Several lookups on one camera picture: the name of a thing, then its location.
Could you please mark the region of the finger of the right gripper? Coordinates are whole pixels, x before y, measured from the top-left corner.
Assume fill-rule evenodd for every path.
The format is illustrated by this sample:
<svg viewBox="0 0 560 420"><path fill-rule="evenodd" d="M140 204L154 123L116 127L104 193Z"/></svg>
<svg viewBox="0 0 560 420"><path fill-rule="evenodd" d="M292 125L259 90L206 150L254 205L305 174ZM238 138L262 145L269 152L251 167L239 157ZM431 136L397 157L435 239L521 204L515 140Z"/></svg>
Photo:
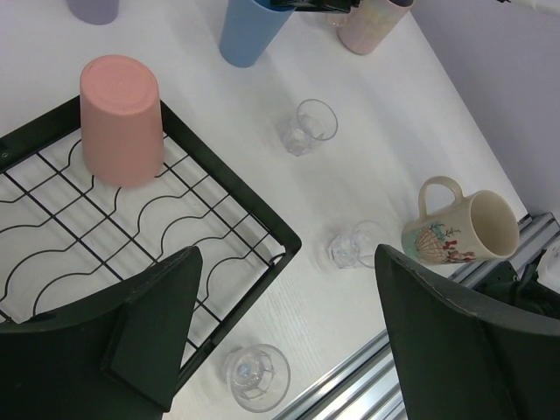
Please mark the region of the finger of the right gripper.
<svg viewBox="0 0 560 420"><path fill-rule="evenodd" d="M350 12L359 6L359 0L271 0L275 7L292 7L306 12Z"/></svg>

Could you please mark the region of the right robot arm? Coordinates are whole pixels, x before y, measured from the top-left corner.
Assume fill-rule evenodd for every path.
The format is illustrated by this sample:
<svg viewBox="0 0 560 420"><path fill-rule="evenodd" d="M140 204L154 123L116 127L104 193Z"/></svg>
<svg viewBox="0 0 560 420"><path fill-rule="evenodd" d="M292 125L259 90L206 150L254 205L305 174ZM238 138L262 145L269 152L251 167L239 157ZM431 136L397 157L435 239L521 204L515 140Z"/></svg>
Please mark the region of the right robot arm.
<svg viewBox="0 0 560 420"><path fill-rule="evenodd" d="M352 52L364 55L386 38L412 3L275 1L273 6L333 14L338 19L341 42ZM497 266L474 285L475 291L526 312L558 318L558 293L538 282L542 259L554 254L558 247L542 250L518 276L508 259L517 249L519 235L505 201L489 191L465 197L451 178L435 177L428 182L448 187L454 201L428 214L425 196L419 196L420 220L402 233L405 253L424 265L496 261Z"/></svg>

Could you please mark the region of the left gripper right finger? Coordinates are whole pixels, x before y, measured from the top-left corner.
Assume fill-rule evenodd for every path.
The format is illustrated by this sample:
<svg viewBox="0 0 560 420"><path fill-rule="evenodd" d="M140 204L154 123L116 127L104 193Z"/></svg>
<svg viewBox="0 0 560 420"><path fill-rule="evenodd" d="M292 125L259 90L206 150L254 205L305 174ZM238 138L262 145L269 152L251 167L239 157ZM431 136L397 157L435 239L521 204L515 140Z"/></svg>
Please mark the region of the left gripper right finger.
<svg viewBox="0 0 560 420"><path fill-rule="evenodd" d="M408 418L558 418L559 316L503 304L388 245L375 276Z"/></svg>

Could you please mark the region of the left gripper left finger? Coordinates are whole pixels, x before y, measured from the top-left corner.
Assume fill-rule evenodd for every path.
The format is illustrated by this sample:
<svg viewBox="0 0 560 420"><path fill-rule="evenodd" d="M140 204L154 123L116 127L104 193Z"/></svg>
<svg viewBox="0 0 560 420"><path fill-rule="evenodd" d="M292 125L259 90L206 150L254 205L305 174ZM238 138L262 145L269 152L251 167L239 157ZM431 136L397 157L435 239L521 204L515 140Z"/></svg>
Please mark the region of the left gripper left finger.
<svg viewBox="0 0 560 420"><path fill-rule="evenodd" d="M1 324L3 412L168 412L202 255L186 247L122 282Z"/></svg>

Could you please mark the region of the blue plastic tumbler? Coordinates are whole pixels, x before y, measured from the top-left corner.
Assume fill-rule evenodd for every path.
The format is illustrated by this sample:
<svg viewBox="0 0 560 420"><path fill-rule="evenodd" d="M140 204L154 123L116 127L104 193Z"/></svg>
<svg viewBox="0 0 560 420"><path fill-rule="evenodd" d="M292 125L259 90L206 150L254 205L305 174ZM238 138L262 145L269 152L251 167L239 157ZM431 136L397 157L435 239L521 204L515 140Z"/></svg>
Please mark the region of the blue plastic tumbler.
<svg viewBox="0 0 560 420"><path fill-rule="evenodd" d="M229 0L219 42L222 58L236 67L253 66L294 10L271 1Z"/></svg>

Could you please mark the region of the salmon pink plastic tumbler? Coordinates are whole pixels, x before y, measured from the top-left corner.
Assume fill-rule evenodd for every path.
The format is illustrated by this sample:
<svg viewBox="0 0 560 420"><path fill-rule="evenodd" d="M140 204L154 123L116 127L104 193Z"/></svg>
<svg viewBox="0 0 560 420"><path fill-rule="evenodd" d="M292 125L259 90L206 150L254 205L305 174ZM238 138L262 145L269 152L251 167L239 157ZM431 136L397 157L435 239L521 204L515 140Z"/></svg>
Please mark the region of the salmon pink plastic tumbler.
<svg viewBox="0 0 560 420"><path fill-rule="evenodd" d="M124 55L91 60L80 74L82 156L99 180L138 187L159 174L164 130L158 81Z"/></svg>

